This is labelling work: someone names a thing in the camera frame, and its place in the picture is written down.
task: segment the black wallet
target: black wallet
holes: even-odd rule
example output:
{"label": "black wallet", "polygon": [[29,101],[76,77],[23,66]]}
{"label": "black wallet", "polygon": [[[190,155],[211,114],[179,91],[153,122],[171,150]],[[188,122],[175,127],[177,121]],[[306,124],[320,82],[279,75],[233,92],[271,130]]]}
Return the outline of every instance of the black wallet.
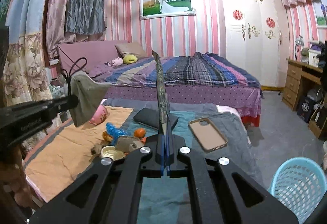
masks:
{"label": "black wallet", "polygon": [[[169,114],[169,119],[171,123],[171,129],[174,129],[177,124],[178,117],[173,114]],[[135,114],[133,120],[153,129],[159,128],[159,112],[157,110],[143,108],[137,114]]]}

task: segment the plastic basket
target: plastic basket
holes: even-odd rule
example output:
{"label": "plastic basket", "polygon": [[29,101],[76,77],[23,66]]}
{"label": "plastic basket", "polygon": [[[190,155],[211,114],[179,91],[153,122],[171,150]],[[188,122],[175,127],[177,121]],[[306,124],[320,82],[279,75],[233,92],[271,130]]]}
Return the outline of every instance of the plastic basket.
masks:
{"label": "plastic basket", "polygon": [[327,190],[323,170],[308,158],[284,162],[272,178],[269,192],[288,207],[302,224],[314,211]]}

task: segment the silver screw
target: silver screw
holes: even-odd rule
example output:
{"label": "silver screw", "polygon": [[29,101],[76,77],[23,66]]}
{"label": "silver screw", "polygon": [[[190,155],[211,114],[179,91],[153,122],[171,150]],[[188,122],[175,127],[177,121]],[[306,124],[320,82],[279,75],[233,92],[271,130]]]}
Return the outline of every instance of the silver screw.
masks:
{"label": "silver screw", "polygon": [[104,165],[104,166],[108,166],[112,163],[112,159],[111,158],[103,158],[101,160],[101,164]]}
{"label": "silver screw", "polygon": [[229,164],[229,159],[228,158],[220,158],[219,163],[221,165],[228,165]]}
{"label": "silver screw", "polygon": [[191,149],[189,147],[181,147],[179,151],[183,154],[188,154],[191,152]]}
{"label": "silver screw", "polygon": [[141,147],[140,148],[140,152],[143,153],[143,154],[150,153],[150,151],[151,151],[150,147]]}

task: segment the wedding dress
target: wedding dress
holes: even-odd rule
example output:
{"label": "wedding dress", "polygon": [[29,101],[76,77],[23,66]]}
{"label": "wedding dress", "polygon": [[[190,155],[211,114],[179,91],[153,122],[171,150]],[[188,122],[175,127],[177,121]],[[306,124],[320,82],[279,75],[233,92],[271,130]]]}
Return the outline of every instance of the wedding dress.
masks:
{"label": "wedding dress", "polygon": [[173,13],[173,12],[186,12],[188,11],[188,7],[174,7],[170,6],[166,0],[162,1],[162,8],[160,10],[161,13]]}

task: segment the pink stuffed toy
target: pink stuffed toy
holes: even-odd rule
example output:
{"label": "pink stuffed toy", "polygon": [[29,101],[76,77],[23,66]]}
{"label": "pink stuffed toy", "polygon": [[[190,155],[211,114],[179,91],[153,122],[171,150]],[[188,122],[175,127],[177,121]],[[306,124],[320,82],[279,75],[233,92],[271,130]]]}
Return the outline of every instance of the pink stuffed toy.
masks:
{"label": "pink stuffed toy", "polygon": [[104,122],[104,120],[107,118],[107,114],[108,114],[107,109],[100,104],[95,114],[91,118],[91,120],[89,120],[89,123],[98,125]]}
{"label": "pink stuffed toy", "polygon": [[115,60],[111,60],[111,66],[119,66],[123,64],[123,59],[118,57]]}

